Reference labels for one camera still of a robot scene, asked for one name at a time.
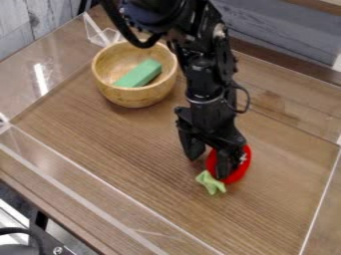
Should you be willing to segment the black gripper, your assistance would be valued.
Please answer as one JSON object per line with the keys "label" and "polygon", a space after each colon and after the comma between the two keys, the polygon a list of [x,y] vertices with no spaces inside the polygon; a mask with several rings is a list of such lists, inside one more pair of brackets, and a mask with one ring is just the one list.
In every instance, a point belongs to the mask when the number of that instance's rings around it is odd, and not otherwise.
{"label": "black gripper", "polygon": [[204,147],[212,147],[216,150],[215,177],[223,180],[239,167],[246,145],[244,136],[234,125],[235,99],[188,97],[187,102],[187,107],[174,109],[183,153],[194,161],[204,153]]}

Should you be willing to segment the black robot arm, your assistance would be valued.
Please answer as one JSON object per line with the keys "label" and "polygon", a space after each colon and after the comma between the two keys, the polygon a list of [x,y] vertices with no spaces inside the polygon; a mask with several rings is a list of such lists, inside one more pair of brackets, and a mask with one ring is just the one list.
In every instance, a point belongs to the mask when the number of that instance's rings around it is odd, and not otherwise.
{"label": "black robot arm", "polygon": [[242,86],[227,27],[210,0],[100,0],[127,41],[147,49],[166,40],[186,77],[187,107],[174,109],[186,157],[212,148],[212,176],[223,180],[242,165],[246,139],[234,125]]}

